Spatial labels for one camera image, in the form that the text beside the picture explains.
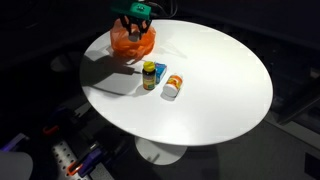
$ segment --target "jar lid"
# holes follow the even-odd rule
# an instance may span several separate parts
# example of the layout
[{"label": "jar lid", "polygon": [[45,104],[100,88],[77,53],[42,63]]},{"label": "jar lid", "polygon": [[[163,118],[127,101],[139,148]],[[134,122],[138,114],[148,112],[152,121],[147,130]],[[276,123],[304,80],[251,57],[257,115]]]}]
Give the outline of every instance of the jar lid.
[{"label": "jar lid", "polygon": [[178,89],[171,85],[171,84],[166,84],[163,86],[163,92],[170,97],[176,97],[178,94]]},{"label": "jar lid", "polygon": [[155,64],[152,61],[146,61],[143,63],[143,69],[147,72],[152,72],[155,69]]}]

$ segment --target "orange mesh bag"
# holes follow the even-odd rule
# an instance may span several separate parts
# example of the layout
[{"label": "orange mesh bag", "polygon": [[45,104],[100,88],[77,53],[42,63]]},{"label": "orange mesh bag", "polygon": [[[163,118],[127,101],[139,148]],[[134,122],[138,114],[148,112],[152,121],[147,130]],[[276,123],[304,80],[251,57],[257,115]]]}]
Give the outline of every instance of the orange mesh bag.
[{"label": "orange mesh bag", "polygon": [[[132,24],[131,29],[132,32],[139,31],[135,24]],[[142,35],[141,40],[133,42],[129,40],[129,33],[122,26],[120,19],[115,21],[110,30],[111,47],[115,55],[132,59],[142,59],[144,55],[149,54],[153,49],[155,36],[156,31],[150,26],[148,32]]]}]

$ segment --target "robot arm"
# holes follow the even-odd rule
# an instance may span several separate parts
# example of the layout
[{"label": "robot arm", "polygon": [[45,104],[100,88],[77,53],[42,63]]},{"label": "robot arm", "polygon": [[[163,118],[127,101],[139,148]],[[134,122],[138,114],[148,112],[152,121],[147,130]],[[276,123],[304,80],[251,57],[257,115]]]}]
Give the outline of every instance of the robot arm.
[{"label": "robot arm", "polygon": [[155,18],[171,18],[177,10],[176,0],[170,1],[170,13],[168,14],[164,8],[154,2],[137,1],[137,0],[115,0],[111,10],[119,14],[121,24],[132,33],[131,25],[136,24],[139,28],[139,39],[148,32],[152,19]]}]

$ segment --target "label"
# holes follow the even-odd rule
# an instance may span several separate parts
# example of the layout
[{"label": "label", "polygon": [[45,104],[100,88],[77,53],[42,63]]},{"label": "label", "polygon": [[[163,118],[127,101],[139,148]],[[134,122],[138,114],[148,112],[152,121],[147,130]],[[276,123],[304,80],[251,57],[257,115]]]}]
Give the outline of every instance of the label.
[{"label": "label", "polygon": [[156,85],[156,76],[143,75],[143,88],[147,90],[154,89]]},{"label": "label", "polygon": [[182,79],[177,76],[177,75],[172,75],[170,76],[170,78],[167,81],[167,84],[171,84],[173,85],[175,88],[177,88],[177,90],[180,89],[181,84],[182,84]]}]

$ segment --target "white container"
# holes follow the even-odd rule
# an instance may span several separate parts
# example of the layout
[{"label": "white container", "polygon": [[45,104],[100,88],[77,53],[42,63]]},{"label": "white container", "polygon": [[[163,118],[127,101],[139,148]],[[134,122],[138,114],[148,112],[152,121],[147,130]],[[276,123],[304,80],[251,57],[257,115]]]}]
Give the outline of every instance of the white container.
[{"label": "white container", "polygon": [[181,74],[173,74],[169,77],[166,84],[163,86],[163,92],[169,97],[176,97],[183,83]]}]

